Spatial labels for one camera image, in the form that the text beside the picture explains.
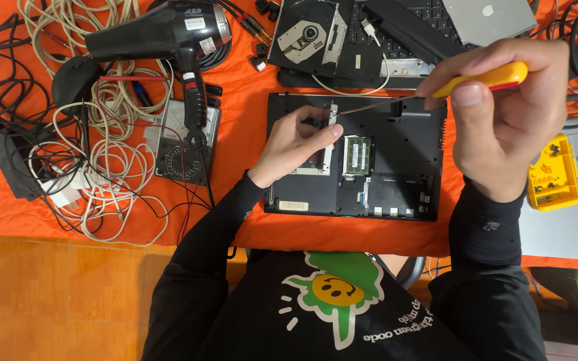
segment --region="hair dryer handle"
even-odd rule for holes
[[[189,130],[186,143],[191,149],[202,151],[208,144],[202,131],[207,125],[207,93],[200,74],[197,52],[180,49],[177,54],[180,81],[184,89],[184,126]]]

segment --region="screwdriver shaft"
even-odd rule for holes
[[[408,95],[408,96],[402,96],[400,98],[396,98],[396,99],[390,99],[386,102],[381,102],[381,103],[376,103],[376,104],[372,104],[372,105],[367,105],[366,107],[360,107],[360,108],[356,108],[356,109],[351,109],[350,111],[344,111],[344,112],[340,112],[338,113],[339,116],[341,115],[345,115],[345,114],[349,114],[349,113],[353,113],[353,112],[358,112],[358,111],[365,111],[367,109],[372,109],[375,107],[379,107],[381,105],[386,105],[386,104],[391,104],[391,103],[397,103],[397,102],[402,102],[404,100],[407,99],[413,99],[413,98],[418,98],[416,95]]]

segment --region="hair dryer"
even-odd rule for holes
[[[86,48],[100,62],[175,57],[184,88],[186,143],[206,147],[207,96],[198,56],[231,39],[224,9],[201,0],[169,0],[153,10],[86,35]]]

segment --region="orange tablecloth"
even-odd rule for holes
[[[235,0],[244,10],[257,14],[253,0]],[[104,4],[102,0],[87,1],[90,4]],[[140,0],[142,13],[149,5],[148,0]],[[13,12],[17,12],[15,0],[0,0],[0,24]],[[554,16],[553,3],[542,1],[537,19],[545,25]],[[274,25],[266,17],[257,16],[266,29],[271,31]],[[276,81],[276,69],[268,69],[257,73],[249,57],[253,55],[256,40],[230,20],[233,31],[233,47],[228,59],[213,70],[204,74],[206,82],[219,84],[224,88],[221,97],[223,115],[221,119],[218,143],[216,146],[211,185],[216,201],[242,176],[242,171],[255,163],[265,145],[267,127],[267,94],[272,92],[325,94],[322,89],[285,89]],[[59,35],[60,27],[50,27]],[[20,26],[19,38],[27,37],[25,28]],[[50,52],[62,53],[59,47],[48,39],[44,39],[44,47]],[[50,78],[43,66],[36,59],[30,46],[15,49],[16,58],[31,70],[35,78],[47,89],[50,89]],[[155,63],[143,61],[142,66],[155,68]],[[0,57],[0,77],[10,70],[9,63]],[[147,90],[155,101],[164,96],[164,90],[158,85],[148,85]],[[391,96],[398,92],[383,91]],[[182,92],[175,89],[178,98]],[[35,94],[37,103],[27,101],[21,112],[26,115],[42,109],[44,104],[39,94]],[[578,107],[573,107],[571,113],[577,113]],[[452,160],[452,145],[455,140],[454,120],[450,113],[446,128],[445,158],[443,169],[441,206],[439,218],[435,223],[394,222],[387,220],[367,220],[329,217],[303,217],[289,215],[264,214],[260,205],[246,220],[237,234],[235,245],[239,247],[255,247],[262,249],[314,249],[314,250],[349,250],[366,251],[377,254],[401,254],[406,256],[445,257],[449,254],[447,229],[452,209],[462,189],[462,177]],[[142,130],[135,129],[132,138],[127,142],[136,145],[143,141]],[[198,190],[206,199],[204,189]],[[184,202],[186,197],[181,188],[170,180],[154,177],[143,189],[143,195],[154,195],[164,201],[168,209],[175,204]],[[164,213],[154,204],[160,215]],[[173,212],[166,232],[157,241],[161,245],[176,243],[184,217],[185,207]],[[206,210],[194,206],[191,208],[191,223],[201,218]],[[128,242],[149,242],[164,225],[163,219],[158,219],[149,208],[138,201],[128,219],[124,232],[117,240]],[[99,232],[103,238],[115,234],[119,221],[116,217],[106,217]],[[85,236],[75,232],[65,232],[57,226],[55,218],[40,201],[27,202],[15,200],[12,192],[0,172],[0,235],[4,236],[34,236],[56,238],[79,238]],[[577,259],[560,259],[545,257],[524,257],[524,265],[551,265],[557,267],[578,268]]]

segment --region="laptop keyboard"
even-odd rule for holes
[[[363,3],[364,1],[354,2],[347,40],[349,42],[365,42],[375,44],[371,38],[367,37],[365,31],[363,31],[363,26],[360,24],[360,22],[365,20],[367,17],[367,14],[360,10],[362,9]],[[445,10],[442,0],[406,0],[401,1],[401,3],[406,5],[411,12],[425,20],[429,26],[438,29],[443,35],[453,39],[458,45],[466,49],[472,49],[476,47],[472,44],[462,45],[461,39],[454,29],[454,24],[452,24],[452,20],[450,19],[447,10]],[[387,39],[380,31],[377,31],[376,35],[383,48],[385,57],[388,59],[416,58],[416,56],[414,56],[403,46],[398,45],[397,42],[393,42],[390,39]]]

